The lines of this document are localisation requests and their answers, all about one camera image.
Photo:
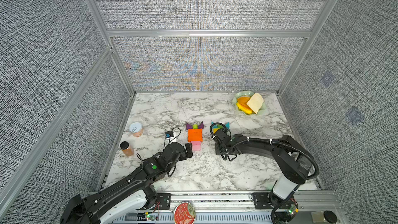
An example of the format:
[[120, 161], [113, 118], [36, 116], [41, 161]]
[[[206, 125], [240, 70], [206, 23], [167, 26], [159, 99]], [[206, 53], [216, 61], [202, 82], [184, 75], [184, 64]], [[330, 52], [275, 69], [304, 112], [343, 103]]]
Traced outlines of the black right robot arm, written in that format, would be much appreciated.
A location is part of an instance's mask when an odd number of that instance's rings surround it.
[[233, 161], [238, 155], [257, 155], [274, 159], [282, 176], [268, 194], [271, 206], [284, 205], [293, 198], [298, 188], [319, 174], [314, 157], [293, 137], [284, 135], [279, 139], [260, 139], [232, 134], [227, 126], [215, 122], [210, 128], [216, 143], [216, 154], [225, 161]]

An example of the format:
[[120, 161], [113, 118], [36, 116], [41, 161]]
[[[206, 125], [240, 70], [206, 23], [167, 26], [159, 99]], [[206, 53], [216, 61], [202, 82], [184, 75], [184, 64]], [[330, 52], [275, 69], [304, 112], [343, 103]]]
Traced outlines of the orange rectangle block diagonal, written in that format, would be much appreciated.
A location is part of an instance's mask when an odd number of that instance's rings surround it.
[[203, 142], [203, 138], [201, 136], [196, 137], [196, 136], [190, 136], [188, 137], [188, 142], [192, 143], [192, 142]]

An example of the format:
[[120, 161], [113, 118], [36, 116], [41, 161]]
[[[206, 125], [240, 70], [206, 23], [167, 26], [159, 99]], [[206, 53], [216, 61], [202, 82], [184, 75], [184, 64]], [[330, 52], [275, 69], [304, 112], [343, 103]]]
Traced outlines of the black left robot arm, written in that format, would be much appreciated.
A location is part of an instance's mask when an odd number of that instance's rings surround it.
[[60, 218], [61, 224], [107, 224], [134, 209], [150, 209], [157, 192], [152, 184], [171, 176], [176, 164], [192, 158], [191, 144], [168, 144], [162, 152], [143, 160], [131, 174], [108, 188], [82, 198], [71, 198]]

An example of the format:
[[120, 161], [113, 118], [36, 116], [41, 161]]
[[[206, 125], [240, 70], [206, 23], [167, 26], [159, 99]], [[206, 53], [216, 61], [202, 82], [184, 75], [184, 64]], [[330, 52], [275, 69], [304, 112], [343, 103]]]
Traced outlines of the orange rectangle block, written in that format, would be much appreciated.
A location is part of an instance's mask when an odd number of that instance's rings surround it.
[[189, 129], [188, 133], [189, 134], [202, 134], [203, 130], [202, 129]]
[[188, 137], [190, 139], [198, 139], [199, 140], [203, 137], [203, 133], [202, 132], [189, 132]]

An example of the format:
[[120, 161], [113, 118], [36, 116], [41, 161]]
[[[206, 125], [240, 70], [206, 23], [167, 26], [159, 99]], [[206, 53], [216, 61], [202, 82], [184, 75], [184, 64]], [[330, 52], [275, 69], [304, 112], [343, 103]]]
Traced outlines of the pink rectangle block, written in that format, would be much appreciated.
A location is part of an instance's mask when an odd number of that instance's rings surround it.
[[193, 147], [201, 147], [201, 142], [200, 141], [192, 141], [191, 142]]
[[193, 151], [200, 151], [201, 150], [201, 146], [193, 146], [192, 150]]

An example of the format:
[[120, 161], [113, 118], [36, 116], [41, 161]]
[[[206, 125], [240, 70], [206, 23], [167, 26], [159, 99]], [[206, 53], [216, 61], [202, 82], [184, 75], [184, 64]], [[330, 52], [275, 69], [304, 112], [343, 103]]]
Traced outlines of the orange rectangle block top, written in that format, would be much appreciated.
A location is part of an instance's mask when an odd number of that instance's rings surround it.
[[203, 130], [202, 129], [189, 129], [188, 133], [189, 134], [202, 134]]

